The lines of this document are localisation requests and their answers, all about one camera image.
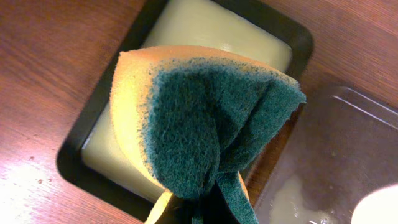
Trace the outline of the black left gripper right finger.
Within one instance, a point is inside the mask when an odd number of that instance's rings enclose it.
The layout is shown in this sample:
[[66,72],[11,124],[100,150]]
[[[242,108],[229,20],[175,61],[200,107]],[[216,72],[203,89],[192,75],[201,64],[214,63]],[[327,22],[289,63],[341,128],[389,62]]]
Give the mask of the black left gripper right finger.
[[218,184],[201,201],[204,224],[239,224],[226,203]]

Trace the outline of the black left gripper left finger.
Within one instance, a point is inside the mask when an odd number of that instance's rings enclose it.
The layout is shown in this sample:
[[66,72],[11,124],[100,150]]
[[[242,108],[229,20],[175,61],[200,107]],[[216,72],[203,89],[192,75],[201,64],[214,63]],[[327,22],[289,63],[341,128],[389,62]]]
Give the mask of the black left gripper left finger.
[[145,224],[191,224],[193,203],[165,191],[156,201]]

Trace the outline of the green and yellow sponge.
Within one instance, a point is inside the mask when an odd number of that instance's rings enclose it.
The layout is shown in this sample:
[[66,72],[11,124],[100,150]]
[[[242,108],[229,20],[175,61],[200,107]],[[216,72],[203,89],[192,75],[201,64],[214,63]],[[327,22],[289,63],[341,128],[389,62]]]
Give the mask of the green and yellow sponge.
[[215,184],[239,223],[257,223],[240,171],[305,101],[297,80],[262,62],[170,45],[119,54],[109,108],[122,152],[163,192],[192,201],[192,223],[203,223]]

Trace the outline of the pale green plate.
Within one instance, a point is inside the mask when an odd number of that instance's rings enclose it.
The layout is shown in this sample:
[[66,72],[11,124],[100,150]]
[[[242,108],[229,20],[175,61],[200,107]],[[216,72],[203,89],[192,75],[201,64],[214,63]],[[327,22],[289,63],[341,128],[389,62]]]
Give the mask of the pale green plate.
[[397,184],[365,196],[355,207],[351,224],[397,224]]

